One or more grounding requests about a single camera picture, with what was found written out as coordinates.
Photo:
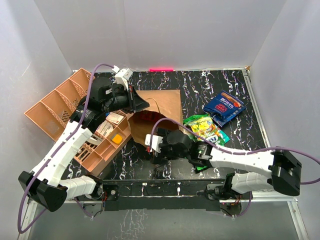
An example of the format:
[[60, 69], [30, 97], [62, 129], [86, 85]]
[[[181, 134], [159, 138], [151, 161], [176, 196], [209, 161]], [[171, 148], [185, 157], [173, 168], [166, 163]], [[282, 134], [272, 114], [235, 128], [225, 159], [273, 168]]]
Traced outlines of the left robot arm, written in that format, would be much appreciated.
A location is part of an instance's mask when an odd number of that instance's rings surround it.
[[65, 200], [88, 195], [97, 200], [103, 187], [91, 176], [63, 180], [62, 175], [80, 148], [105, 121], [106, 113], [122, 110], [140, 112], [150, 105], [142, 99], [127, 80], [122, 83], [91, 77], [87, 95], [67, 122], [66, 127], [43, 160], [30, 172], [23, 171], [18, 181], [29, 197], [47, 210], [58, 210]]

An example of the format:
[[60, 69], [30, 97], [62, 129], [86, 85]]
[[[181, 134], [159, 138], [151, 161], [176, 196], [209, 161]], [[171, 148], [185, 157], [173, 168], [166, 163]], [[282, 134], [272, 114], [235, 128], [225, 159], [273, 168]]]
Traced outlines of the blue white snack packet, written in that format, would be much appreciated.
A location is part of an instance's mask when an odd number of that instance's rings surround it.
[[222, 116], [218, 113], [212, 114], [211, 118], [213, 119], [213, 121], [215, 123], [217, 123], [217, 125], [219, 127], [223, 127], [226, 123], [230, 122], [231, 120], [233, 120], [236, 116], [238, 116], [240, 113], [243, 112], [242, 110], [237, 110], [235, 112], [233, 112], [232, 114], [228, 115], [228, 116]]

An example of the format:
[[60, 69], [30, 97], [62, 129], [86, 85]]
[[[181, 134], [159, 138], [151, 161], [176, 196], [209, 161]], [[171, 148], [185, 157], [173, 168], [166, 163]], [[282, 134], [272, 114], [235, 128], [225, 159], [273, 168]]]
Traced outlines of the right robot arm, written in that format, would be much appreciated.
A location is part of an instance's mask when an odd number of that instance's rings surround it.
[[232, 168], [243, 173], [229, 173], [224, 183], [208, 190], [213, 199], [227, 200], [247, 192], [274, 190], [287, 196], [299, 196], [302, 164], [288, 150], [266, 150], [249, 153], [193, 141], [180, 130], [165, 136], [148, 135], [145, 143], [151, 145], [155, 159], [187, 159], [196, 167]]

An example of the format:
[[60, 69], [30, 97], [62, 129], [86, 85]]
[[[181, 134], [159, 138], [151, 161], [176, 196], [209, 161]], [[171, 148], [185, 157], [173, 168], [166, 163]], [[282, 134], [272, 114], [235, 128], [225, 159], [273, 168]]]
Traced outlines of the brown paper bag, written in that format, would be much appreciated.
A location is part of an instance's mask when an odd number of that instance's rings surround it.
[[134, 142], [144, 146], [146, 135], [151, 133], [154, 124], [162, 118], [173, 119], [180, 124], [183, 122], [179, 89], [138, 90], [137, 94], [149, 103], [149, 107], [130, 113], [127, 117]]

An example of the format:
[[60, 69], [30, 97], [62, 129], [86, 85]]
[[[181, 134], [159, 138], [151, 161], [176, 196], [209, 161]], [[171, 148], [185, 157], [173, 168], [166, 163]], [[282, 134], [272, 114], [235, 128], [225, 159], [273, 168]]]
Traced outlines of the red pink snack packet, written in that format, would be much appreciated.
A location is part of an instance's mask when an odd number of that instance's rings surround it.
[[139, 118], [143, 121], [157, 122], [161, 118], [161, 115], [158, 112], [145, 110], [139, 113]]

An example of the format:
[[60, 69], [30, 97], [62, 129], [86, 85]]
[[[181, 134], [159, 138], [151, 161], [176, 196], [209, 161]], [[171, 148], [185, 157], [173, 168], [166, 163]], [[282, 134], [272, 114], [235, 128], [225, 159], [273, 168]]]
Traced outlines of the dark blue snack bag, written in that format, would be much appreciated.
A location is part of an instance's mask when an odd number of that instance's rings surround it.
[[235, 111], [244, 110], [245, 108], [246, 106], [241, 100], [223, 90], [207, 103], [203, 110], [209, 114], [219, 114], [226, 117]]

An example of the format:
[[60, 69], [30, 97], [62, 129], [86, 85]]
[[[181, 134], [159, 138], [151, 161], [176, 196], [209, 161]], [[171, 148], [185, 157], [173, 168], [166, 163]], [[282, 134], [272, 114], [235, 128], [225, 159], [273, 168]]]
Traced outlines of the green yellow chips bag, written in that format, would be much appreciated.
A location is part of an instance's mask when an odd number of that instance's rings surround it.
[[183, 121], [183, 124], [193, 133], [206, 139], [211, 133], [215, 133], [216, 127], [208, 114], [192, 115]]

